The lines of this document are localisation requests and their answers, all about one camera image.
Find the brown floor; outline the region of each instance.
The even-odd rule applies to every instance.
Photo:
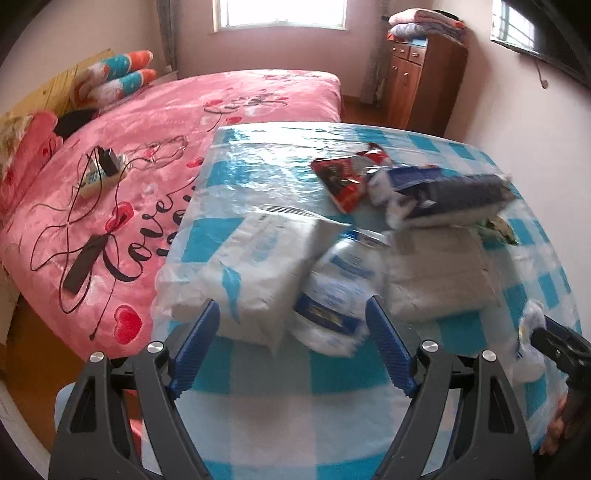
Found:
[[[345,97],[343,123],[384,126],[382,112]],[[24,298],[18,303],[8,335],[8,391],[22,416],[45,448],[51,452],[56,435],[53,410],[60,389],[75,381],[82,369],[78,358],[43,323]],[[127,397],[130,416],[138,418],[137,402]]]

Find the gray curtain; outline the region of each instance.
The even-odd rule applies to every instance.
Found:
[[[391,6],[390,0],[374,0],[379,2],[379,10],[381,15],[390,15]],[[378,89],[383,84],[386,74],[388,73],[387,58],[388,43],[386,36],[388,34],[389,24],[385,21],[379,22],[379,27],[376,29],[374,46],[372,47],[369,58],[368,69],[363,80],[363,87],[361,88],[360,100],[363,103],[374,103],[377,100]]]
[[[156,0],[164,59],[173,71],[177,70],[176,0]]]

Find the brown cabinet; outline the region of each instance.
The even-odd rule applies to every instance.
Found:
[[[442,35],[429,36],[425,47],[390,43],[382,94],[388,126],[442,137],[464,75],[467,49]]]

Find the metal screw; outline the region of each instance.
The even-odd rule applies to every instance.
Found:
[[[95,352],[90,356],[90,361],[94,364],[97,364],[98,362],[102,361],[103,358],[105,358],[105,354],[103,352]]]
[[[494,362],[496,360],[496,353],[492,350],[484,350],[482,352],[482,358],[487,362]]]
[[[152,342],[148,345],[148,352],[150,353],[159,353],[164,349],[164,344],[162,342]]]
[[[435,342],[433,342],[433,340],[425,340],[423,342],[423,350],[425,350],[426,352],[437,352],[439,350],[439,345],[436,344]]]

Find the blue and white tablecloth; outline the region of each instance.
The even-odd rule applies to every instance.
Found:
[[[252,206],[296,206],[384,229],[383,216],[369,205],[352,218],[339,215],[309,168],[315,157],[348,155],[364,150],[368,141],[400,163],[438,164],[460,173],[499,171],[477,148],[393,129],[323,123],[220,128],[158,276],[152,338],[162,339],[174,327],[162,308],[174,289],[189,282]],[[491,348],[510,368],[527,299],[541,301],[548,315],[579,332],[580,323],[564,270],[532,211],[519,197],[503,216],[521,245],[485,245],[502,278],[502,305],[436,319],[419,333],[462,355]],[[564,390],[564,378],[549,361],[540,380],[515,387],[532,447],[541,442]],[[345,359],[311,352],[292,338],[276,357],[260,346],[216,338],[177,407],[218,480],[332,480],[372,476],[408,403],[391,385],[371,341]],[[441,464],[456,405],[452,393],[428,471]],[[144,464],[157,470],[147,441],[142,455]]]

